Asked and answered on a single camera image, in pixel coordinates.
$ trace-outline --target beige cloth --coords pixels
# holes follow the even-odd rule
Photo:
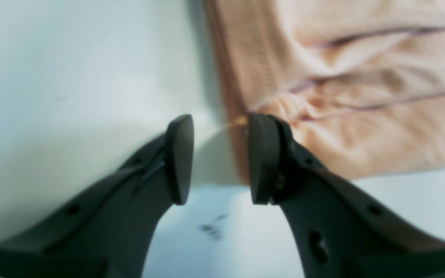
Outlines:
[[[350,179],[445,167],[445,0],[206,4],[230,121],[280,116]]]

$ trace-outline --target screw hole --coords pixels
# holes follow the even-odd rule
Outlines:
[[[79,205],[74,205],[72,207],[70,207],[67,211],[66,214],[69,216],[72,216],[76,213],[78,213],[80,211],[80,206]]]
[[[367,207],[367,209],[369,210],[370,213],[372,213],[373,215],[376,216],[381,216],[382,215],[382,211],[380,210],[380,208],[374,206],[374,205],[370,205]]]
[[[319,231],[312,231],[309,235],[309,244],[314,257],[325,264],[329,260],[329,249],[324,237]]]

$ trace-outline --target white surface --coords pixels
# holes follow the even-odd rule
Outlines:
[[[279,208],[238,186],[205,32],[195,0],[0,1],[0,239],[191,113],[192,192],[159,223],[144,277],[302,276]],[[445,170],[357,184],[445,239]]]

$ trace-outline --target white table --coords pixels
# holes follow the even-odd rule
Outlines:
[[[0,239],[191,113],[189,201],[161,219],[143,277],[303,276],[279,208],[240,185],[203,17],[199,0],[0,1]],[[445,239],[445,170],[356,184]]]

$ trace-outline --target wrinkled cloth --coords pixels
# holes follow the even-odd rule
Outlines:
[[[206,7],[230,122],[279,116],[349,179],[445,167],[445,0]],[[235,130],[245,175],[245,132]]]

